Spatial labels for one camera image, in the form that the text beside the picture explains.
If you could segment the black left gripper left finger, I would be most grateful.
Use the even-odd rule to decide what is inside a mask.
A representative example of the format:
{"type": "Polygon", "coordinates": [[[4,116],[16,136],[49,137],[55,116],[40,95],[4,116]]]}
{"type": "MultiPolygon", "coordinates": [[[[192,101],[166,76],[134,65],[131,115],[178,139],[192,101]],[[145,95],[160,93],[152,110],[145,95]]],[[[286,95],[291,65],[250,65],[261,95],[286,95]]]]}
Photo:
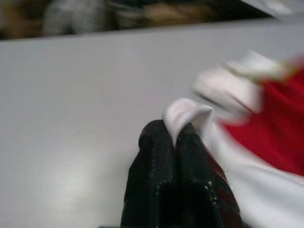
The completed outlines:
{"type": "Polygon", "coordinates": [[[139,136],[123,201],[121,226],[169,228],[176,225],[176,159],[163,120],[146,124],[139,136]]]}

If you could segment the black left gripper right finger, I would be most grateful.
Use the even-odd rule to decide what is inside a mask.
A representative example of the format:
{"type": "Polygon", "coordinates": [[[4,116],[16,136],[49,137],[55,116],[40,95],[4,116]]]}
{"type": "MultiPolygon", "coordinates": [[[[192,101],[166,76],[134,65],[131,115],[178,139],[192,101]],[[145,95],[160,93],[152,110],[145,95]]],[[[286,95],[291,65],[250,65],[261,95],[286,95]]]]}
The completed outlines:
{"type": "Polygon", "coordinates": [[[223,169],[186,124],[175,143],[178,171],[173,228],[243,228],[240,209],[223,169]]]}

